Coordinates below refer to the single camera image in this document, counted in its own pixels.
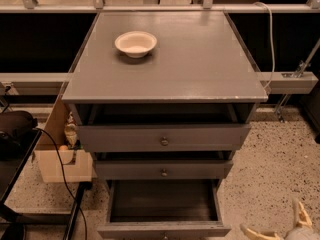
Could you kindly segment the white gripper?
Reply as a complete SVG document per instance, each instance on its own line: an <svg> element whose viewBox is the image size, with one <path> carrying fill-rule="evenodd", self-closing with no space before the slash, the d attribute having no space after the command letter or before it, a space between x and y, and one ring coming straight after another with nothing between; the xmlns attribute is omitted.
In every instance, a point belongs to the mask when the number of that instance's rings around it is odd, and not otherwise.
<svg viewBox="0 0 320 240"><path fill-rule="evenodd" d="M293 211L294 225L302 228L290 230L285 237L285 240L320 240L320 235L311 229L313 226L311 218L303 203L298 199L293 200ZM261 233L244 224L240 225L240 229L250 240L283 240L283 238L275 232Z"/></svg>

